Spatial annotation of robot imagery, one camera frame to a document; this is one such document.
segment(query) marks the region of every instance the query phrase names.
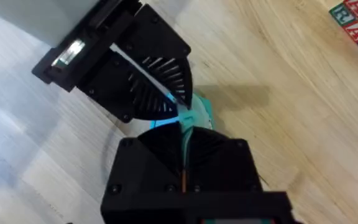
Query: radial slot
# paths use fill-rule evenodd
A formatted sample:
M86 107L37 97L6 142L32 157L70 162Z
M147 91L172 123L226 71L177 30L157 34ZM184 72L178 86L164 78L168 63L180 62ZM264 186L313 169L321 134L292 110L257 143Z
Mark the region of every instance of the radial slot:
M163 59L162 58L157 58L156 60L154 60L152 63L150 63L150 65L148 66L149 69L152 69L154 66L156 66L159 62L161 62Z
M162 73L160 73L160 77L166 77L169 75L174 75L176 73L180 72L180 67L179 65L174 65L173 67L166 67L166 70L164 70Z
M141 103L141 99L143 97L143 89L145 88L144 84L139 82L138 87L135 89L135 99L134 99L134 106L137 106Z
M136 90L136 88L138 88L139 83L140 83L139 80L135 80L135 81L133 82L132 87L131 87L131 93L133 93L133 92Z
M153 112L157 112L157 106L158 106L158 98L156 97L154 99L154 104L153 104Z
M153 94L153 92L151 91L151 92L149 93L149 97L148 97L148 99L147 99L146 111L149 111L150 108L152 107L153 98L154 98L154 94Z
M144 92L142 93L142 101L140 102L139 111L143 111L145 106L147 106L147 97L149 95L150 88L148 86L145 87Z
M157 67L155 69L156 72L160 71L160 70L163 70L164 68L166 67L171 67L171 64L175 62L175 59L170 59L169 61L165 62L164 64L160 65L159 67Z
M163 82L167 82L169 80L175 80L175 79L180 79L182 77L182 73L181 72L178 72L178 73L175 73L173 75L170 75L168 77L165 77L162 81Z

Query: teal object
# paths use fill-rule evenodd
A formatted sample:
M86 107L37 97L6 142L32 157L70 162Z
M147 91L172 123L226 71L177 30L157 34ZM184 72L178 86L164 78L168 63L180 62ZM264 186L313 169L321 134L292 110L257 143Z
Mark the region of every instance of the teal object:
M215 123L213 119L212 104L206 98L193 94L193 101L191 102L191 110L186 106L177 104L178 116L176 118L167 119L163 121L152 121L151 128L157 128L166 124L179 122L182 133L182 152L183 158L188 158L188 143L193 134L193 127L201 127L207 129L214 129ZM187 160L183 160L183 165L186 166Z

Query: wood grain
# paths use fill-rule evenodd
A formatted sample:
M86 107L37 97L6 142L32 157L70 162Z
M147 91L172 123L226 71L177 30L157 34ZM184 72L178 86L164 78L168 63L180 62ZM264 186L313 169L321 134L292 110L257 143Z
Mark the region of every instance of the wood grain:
M218 130L247 139L300 221L358 223L358 46L337 0L150 0L191 45ZM30 69L47 47L0 20L0 223L102 223L123 126Z

